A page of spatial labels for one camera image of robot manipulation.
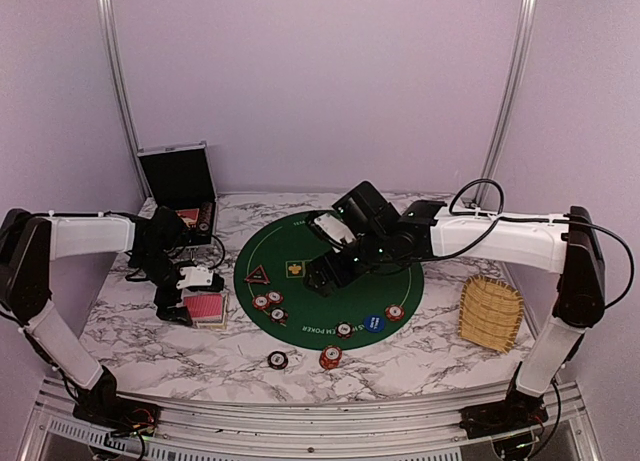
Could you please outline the red playing card deck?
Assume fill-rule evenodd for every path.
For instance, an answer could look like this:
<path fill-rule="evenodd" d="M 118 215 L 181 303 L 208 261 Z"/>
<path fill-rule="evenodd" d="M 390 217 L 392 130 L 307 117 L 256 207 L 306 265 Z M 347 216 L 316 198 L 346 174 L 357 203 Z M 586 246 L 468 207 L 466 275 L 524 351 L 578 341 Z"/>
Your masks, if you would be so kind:
<path fill-rule="evenodd" d="M 226 320 L 227 297 L 223 294 L 188 296 L 184 298 L 184 305 L 196 323 L 221 324 Z"/>

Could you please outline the aluminium frame post right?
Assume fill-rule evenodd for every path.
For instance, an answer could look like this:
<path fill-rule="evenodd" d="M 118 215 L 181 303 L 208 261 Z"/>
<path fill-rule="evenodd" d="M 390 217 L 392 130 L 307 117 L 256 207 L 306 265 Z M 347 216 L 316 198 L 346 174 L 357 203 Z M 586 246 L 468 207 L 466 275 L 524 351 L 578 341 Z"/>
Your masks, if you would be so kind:
<path fill-rule="evenodd" d="M 524 79 L 537 4 L 538 0 L 521 0 L 520 2 L 507 78 L 489 148 L 481 170 L 482 178 L 493 179 L 497 173 L 500 156 L 506 144 L 519 87 Z"/>

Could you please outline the aluminium front rail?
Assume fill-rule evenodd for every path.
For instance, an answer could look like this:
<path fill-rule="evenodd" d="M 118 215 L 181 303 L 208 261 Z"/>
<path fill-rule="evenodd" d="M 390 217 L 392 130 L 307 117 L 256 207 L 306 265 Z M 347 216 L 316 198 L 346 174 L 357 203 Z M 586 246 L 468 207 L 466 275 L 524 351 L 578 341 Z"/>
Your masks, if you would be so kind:
<path fill-rule="evenodd" d="M 496 401 L 503 383 L 382 401 L 252 404 L 148 397 L 155 433 L 113 439 L 77 420 L 62 383 L 43 382 L 20 460 L 496 460 L 517 433 L 470 439 L 459 426 L 466 406 Z"/>

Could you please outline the aluminium poker case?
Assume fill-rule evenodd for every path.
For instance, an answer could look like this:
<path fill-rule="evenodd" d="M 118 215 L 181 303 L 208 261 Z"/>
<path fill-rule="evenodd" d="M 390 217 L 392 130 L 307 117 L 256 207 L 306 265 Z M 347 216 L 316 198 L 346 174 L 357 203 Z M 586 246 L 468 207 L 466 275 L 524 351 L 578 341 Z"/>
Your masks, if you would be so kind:
<path fill-rule="evenodd" d="M 200 209 L 204 202 L 214 206 L 210 236 L 188 231 L 186 246 L 206 246 L 212 242 L 217 214 L 217 193 L 213 182 L 208 146 L 205 141 L 156 148 L 137 153 L 146 183 L 158 206 L 174 210 Z"/>

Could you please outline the red chips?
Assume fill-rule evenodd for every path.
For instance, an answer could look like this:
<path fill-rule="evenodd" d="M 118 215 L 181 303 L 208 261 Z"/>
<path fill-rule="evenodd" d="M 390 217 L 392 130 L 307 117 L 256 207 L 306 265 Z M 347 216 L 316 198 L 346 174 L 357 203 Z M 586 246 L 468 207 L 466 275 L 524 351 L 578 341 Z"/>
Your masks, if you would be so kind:
<path fill-rule="evenodd" d="M 258 294 L 252 299 L 252 306 L 260 311 L 264 311 L 270 307 L 279 305 L 284 300 L 284 296 L 279 291 L 269 291 L 264 294 Z"/>
<path fill-rule="evenodd" d="M 405 310 L 399 305 L 390 305 L 385 309 L 385 316 L 391 322 L 397 322 L 404 318 Z"/>

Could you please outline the chip row in case right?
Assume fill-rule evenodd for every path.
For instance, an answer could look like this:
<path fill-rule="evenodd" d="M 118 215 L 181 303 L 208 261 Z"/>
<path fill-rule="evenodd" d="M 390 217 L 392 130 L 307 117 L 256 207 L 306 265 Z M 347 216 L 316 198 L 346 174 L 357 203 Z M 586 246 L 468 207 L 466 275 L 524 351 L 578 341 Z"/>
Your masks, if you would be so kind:
<path fill-rule="evenodd" d="M 201 204 L 196 223 L 196 230 L 199 236 L 211 235 L 213 225 L 213 211 L 214 206 L 211 202 L 204 202 Z"/>

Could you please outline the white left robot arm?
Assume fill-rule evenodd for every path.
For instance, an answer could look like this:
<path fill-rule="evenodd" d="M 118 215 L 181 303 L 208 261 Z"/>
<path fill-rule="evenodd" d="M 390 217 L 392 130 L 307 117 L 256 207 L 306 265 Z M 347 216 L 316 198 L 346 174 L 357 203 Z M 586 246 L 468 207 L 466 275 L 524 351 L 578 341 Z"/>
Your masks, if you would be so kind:
<path fill-rule="evenodd" d="M 183 277 L 170 253 L 187 226 L 172 210 L 151 218 L 127 213 L 61 216 L 14 208 L 1 227 L 1 305 L 39 356 L 74 387 L 74 415 L 113 428 L 151 428 L 159 408 L 122 398 L 115 376 L 80 343 L 52 301 L 50 264 L 57 258 L 129 253 L 130 265 L 156 287 L 157 316 L 184 326 L 193 321 L 181 304 Z"/>

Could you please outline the boxed card deck in case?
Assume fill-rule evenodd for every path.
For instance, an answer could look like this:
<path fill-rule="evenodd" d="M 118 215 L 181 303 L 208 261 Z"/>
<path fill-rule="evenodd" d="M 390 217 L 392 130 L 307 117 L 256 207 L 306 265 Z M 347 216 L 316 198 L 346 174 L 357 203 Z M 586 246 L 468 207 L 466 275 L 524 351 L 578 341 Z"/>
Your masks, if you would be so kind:
<path fill-rule="evenodd" d="M 176 214 L 185 223 L 188 229 L 190 230 L 198 229 L 199 217 L 200 217 L 199 209 L 194 208 L 194 209 L 177 210 Z"/>

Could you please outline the round green poker mat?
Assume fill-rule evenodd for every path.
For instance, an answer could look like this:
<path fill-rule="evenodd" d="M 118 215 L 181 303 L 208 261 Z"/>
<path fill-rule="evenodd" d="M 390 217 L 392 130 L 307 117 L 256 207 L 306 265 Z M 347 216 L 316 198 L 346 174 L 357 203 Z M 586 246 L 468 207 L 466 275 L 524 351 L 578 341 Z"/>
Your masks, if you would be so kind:
<path fill-rule="evenodd" d="M 349 286 L 323 297 L 303 284 L 307 263 L 329 250 L 305 223 L 307 211 L 284 216 L 257 231 L 243 246 L 234 266 L 236 298 L 247 316 L 264 332 L 285 343 L 316 351 L 329 345 L 343 350 L 375 344 L 400 330 L 419 307 L 424 293 L 424 273 L 420 265 L 389 276 L 366 274 Z M 263 265 L 271 283 L 247 284 L 245 276 Z M 252 306 L 258 294 L 279 291 L 284 300 L 264 311 Z M 385 309 L 402 306 L 405 316 L 389 321 Z M 273 323 L 269 312 L 281 307 L 289 318 L 285 325 Z M 385 318 L 380 333 L 369 333 L 363 320 L 369 315 Z M 348 339 L 335 334 L 341 322 L 351 323 L 355 333 Z"/>

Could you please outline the aluminium frame post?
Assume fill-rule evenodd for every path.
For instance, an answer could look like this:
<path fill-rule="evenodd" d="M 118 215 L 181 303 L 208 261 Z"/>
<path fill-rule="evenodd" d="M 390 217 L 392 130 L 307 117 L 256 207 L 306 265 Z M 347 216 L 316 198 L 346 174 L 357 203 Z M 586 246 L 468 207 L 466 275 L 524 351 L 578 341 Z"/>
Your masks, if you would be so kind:
<path fill-rule="evenodd" d="M 129 151 L 137 157 L 139 143 L 126 90 L 124 70 L 118 44 L 116 18 L 112 0 L 97 0 L 111 81 Z"/>
<path fill-rule="evenodd" d="M 481 170 L 482 178 L 493 179 L 497 173 L 500 156 L 506 144 L 519 87 L 524 79 L 537 4 L 538 0 L 521 0 L 520 2 L 507 78 L 489 148 Z"/>

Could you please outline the black hundred chip stack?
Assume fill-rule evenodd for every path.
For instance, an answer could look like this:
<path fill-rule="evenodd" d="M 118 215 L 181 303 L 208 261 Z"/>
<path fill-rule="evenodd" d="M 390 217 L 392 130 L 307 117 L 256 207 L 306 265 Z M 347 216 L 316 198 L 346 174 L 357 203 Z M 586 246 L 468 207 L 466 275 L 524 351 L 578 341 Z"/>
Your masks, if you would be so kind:
<path fill-rule="evenodd" d="M 274 370 L 283 370 L 288 366 L 288 356 L 282 351 L 273 351 L 267 357 L 268 366 Z"/>

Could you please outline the aluminium frame post left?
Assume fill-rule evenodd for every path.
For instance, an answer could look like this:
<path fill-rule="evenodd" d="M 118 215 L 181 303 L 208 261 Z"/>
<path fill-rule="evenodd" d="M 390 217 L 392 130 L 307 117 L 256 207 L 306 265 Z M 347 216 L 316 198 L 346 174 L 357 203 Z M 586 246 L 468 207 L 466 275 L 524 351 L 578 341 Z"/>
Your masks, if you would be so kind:
<path fill-rule="evenodd" d="M 118 44 L 116 18 L 112 0 L 97 0 L 111 81 L 129 151 L 137 157 L 139 143 L 126 90 L 124 70 Z"/>

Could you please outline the woven bamboo basket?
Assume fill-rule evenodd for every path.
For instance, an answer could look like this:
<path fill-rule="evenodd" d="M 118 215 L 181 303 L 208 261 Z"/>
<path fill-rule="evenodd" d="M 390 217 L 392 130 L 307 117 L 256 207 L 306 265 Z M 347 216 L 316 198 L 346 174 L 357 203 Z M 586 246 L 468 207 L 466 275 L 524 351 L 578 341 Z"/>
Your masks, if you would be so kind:
<path fill-rule="evenodd" d="M 524 300 L 508 283 L 475 275 L 464 283 L 458 335 L 484 348 L 507 354 L 518 335 L 524 317 Z"/>

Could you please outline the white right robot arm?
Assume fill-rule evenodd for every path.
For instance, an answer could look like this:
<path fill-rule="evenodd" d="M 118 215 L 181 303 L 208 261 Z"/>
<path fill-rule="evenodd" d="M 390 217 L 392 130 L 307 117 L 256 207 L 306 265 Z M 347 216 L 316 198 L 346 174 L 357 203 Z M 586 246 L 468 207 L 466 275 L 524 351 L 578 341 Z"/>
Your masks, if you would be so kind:
<path fill-rule="evenodd" d="M 474 439 L 544 422 L 544 393 L 605 313 L 604 260 L 589 213 L 574 207 L 566 215 L 516 215 L 454 206 L 418 200 L 398 212 L 370 182 L 361 182 L 333 204 L 332 213 L 308 217 L 309 228 L 332 247 L 308 263 L 304 285 L 329 296 L 389 265 L 457 257 L 558 274 L 557 300 L 506 397 L 462 409 L 460 426 Z"/>

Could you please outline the blue small blind button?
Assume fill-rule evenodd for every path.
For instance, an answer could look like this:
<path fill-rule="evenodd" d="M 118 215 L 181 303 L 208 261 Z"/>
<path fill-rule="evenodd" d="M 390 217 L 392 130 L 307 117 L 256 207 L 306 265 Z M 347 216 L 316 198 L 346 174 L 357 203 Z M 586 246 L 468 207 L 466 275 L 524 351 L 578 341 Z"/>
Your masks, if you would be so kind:
<path fill-rule="evenodd" d="M 380 333 L 386 327 L 386 320 L 379 315 L 369 315 L 363 320 L 363 326 L 369 333 Z"/>

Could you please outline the triangular all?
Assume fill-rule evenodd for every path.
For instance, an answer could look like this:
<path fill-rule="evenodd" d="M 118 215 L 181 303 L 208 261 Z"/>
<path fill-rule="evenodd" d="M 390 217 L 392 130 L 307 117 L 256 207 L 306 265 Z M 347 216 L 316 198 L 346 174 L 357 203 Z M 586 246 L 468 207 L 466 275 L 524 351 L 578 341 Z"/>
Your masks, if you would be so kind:
<path fill-rule="evenodd" d="M 245 278 L 244 282 L 247 284 L 260 284 L 260 285 L 269 285 L 271 283 L 269 276 L 263 265 L 258 265 L 251 272 L 249 272 Z"/>

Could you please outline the red five chip stack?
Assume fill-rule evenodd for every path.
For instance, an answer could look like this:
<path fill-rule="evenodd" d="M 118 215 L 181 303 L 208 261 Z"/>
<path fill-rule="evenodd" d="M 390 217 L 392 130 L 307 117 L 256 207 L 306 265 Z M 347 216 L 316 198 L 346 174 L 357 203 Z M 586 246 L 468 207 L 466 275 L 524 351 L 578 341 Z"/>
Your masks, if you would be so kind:
<path fill-rule="evenodd" d="M 321 352 L 319 364 L 323 369 L 331 370 L 339 366 L 342 358 L 342 350 L 337 346 L 327 346 Z"/>

